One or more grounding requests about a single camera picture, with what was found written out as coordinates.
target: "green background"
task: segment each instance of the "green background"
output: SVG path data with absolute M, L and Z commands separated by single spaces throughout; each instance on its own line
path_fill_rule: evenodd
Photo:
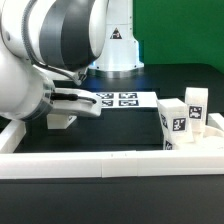
M 205 63 L 224 72 L 224 0 L 133 0 L 145 64 Z

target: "white cube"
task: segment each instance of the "white cube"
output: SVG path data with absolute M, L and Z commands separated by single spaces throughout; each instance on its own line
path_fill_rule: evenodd
M 165 139 L 164 138 L 164 141 L 163 141 L 163 150 L 171 151 L 171 150 L 176 150 L 176 149 L 177 149 L 176 144 L 174 144 L 171 141 L 169 141 L 168 139 Z
M 208 89 L 187 88 L 185 103 L 189 108 L 189 118 L 193 132 L 204 132 L 208 105 Z
M 67 129 L 75 120 L 76 116 L 66 114 L 48 114 L 47 126 L 48 129 Z
M 188 106 L 179 99 L 157 101 L 164 138 L 173 144 L 193 142 Z

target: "warning label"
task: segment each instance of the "warning label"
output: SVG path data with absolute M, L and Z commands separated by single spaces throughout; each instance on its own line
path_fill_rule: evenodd
M 121 34 L 117 28 L 114 30 L 110 39 L 122 39 Z

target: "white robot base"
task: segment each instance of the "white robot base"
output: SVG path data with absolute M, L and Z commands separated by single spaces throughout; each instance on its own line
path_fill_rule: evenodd
M 89 66 L 89 74 L 127 78 L 138 74 L 143 67 L 139 60 L 139 43 L 133 35 L 133 0 L 111 0 L 103 52 Z

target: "black cable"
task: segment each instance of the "black cable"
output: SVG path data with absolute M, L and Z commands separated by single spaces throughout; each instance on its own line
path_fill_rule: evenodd
M 90 101 L 93 104 L 96 104 L 97 101 L 90 97 L 79 96 L 77 94 L 64 94 L 64 93 L 52 93 L 51 100 L 68 100 L 68 101 L 77 101 L 77 100 L 86 100 Z
M 48 71 L 55 72 L 55 73 L 58 73 L 60 75 L 66 76 L 67 78 L 73 80 L 73 82 L 76 85 L 78 85 L 78 86 L 81 85 L 82 84 L 82 80 L 75 79 L 75 77 L 73 77 L 72 75 L 68 74 L 67 72 L 63 72 L 63 71 L 61 71 L 59 69 L 49 67 L 46 64 L 41 64 L 36 59 L 35 53 L 33 51 L 33 48 L 32 48 L 31 42 L 30 42 L 29 29 L 28 29 L 30 11 L 31 11 L 31 9 L 33 8 L 33 6 L 34 6 L 34 4 L 36 2 L 37 2 L 37 0 L 30 0 L 29 3 L 27 4 L 27 6 L 26 6 L 26 8 L 24 10 L 24 13 L 23 13 L 22 27 L 21 27 L 23 44 L 24 44 L 24 47 L 26 49 L 27 55 L 28 55 L 28 57 L 29 57 L 29 59 L 31 61 L 31 64 L 32 65 L 36 65 L 39 68 L 46 69 Z

